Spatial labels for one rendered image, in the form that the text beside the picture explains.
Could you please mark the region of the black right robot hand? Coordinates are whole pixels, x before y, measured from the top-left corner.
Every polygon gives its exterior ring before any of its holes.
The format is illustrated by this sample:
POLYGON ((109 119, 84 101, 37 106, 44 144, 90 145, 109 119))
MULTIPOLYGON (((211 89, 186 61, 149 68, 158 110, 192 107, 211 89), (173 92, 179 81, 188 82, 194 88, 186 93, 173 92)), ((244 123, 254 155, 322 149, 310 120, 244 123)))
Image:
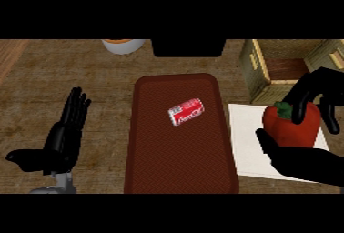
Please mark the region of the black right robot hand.
MULTIPOLYGON (((278 102, 292 105, 294 124, 303 123, 312 102, 321 110, 321 126, 326 126, 331 134, 338 134, 335 108, 344 106, 344 73, 322 67, 304 74, 278 102)), ((256 135, 279 174, 344 187, 344 157, 313 147, 281 147, 263 128, 256 130, 256 135)))

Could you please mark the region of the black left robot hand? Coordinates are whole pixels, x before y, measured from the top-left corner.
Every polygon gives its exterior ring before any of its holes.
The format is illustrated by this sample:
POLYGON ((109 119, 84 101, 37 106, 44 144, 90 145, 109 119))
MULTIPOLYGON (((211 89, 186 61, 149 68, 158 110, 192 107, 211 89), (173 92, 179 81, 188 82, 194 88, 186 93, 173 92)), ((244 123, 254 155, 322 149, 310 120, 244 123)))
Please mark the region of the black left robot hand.
POLYGON ((81 150, 83 125, 92 100, 80 87, 71 89, 61 120, 53 124, 41 149, 18 149, 6 160, 24 172, 41 171, 43 175, 62 174, 74 168, 81 150))

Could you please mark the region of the red bell pepper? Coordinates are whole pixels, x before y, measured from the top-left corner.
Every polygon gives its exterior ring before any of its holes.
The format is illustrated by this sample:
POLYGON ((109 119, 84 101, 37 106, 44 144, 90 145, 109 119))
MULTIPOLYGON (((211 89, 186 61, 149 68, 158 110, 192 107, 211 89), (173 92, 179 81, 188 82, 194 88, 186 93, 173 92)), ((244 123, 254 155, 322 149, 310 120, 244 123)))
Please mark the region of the red bell pepper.
POLYGON ((301 124, 292 123, 292 105, 275 102, 264 109, 261 122, 263 129, 281 147, 313 147, 321 129, 321 110, 307 103, 307 111, 301 124))

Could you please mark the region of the brown woven placemat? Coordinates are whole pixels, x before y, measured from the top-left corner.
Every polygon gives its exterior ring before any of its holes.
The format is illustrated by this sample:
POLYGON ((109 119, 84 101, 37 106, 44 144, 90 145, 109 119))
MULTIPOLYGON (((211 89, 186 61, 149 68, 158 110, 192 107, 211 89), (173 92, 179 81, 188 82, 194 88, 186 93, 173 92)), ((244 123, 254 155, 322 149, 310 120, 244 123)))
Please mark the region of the brown woven placemat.
POLYGON ((134 85, 127 146, 127 194, 229 194, 239 191, 216 78, 145 76, 134 85), (189 99, 204 112, 174 126, 168 110, 189 99))

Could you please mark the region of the wicker basket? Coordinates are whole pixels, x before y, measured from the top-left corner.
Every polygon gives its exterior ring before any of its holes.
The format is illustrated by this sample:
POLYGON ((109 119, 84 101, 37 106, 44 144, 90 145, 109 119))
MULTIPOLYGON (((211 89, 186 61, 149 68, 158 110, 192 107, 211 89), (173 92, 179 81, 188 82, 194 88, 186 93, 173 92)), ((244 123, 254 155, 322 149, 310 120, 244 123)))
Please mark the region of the wicker basket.
POLYGON ((269 105, 304 73, 326 67, 344 72, 344 39, 247 39, 239 55, 248 101, 269 105))

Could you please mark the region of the red soda can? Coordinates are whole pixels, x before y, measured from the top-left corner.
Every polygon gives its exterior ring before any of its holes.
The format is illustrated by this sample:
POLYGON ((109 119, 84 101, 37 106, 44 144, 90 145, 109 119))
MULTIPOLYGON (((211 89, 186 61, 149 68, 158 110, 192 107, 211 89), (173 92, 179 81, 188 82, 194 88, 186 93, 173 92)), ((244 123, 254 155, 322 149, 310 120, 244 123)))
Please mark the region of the red soda can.
POLYGON ((168 110, 171 124, 177 127, 204 112, 202 101, 198 98, 189 99, 168 110))

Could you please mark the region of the white cup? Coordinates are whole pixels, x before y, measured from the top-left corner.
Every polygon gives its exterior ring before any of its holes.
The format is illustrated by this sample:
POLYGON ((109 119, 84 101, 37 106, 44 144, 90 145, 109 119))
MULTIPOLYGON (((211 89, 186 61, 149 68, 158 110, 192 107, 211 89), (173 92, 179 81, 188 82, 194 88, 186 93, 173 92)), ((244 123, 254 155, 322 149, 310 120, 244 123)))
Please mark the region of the white cup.
POLYGON ((118 55, 126 55, 137 51, 143 42, 143 39, 102 39, 106 49, 118 55))

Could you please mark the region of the black appliance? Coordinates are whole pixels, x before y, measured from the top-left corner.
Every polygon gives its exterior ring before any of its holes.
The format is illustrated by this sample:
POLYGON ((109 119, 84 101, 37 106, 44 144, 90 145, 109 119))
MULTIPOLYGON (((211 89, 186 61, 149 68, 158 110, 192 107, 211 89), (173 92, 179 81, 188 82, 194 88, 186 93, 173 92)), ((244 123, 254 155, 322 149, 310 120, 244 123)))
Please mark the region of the black appliance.
POLYGON ((219 57, 225 39, 154 39, 152 47, 157 57, 219 57))

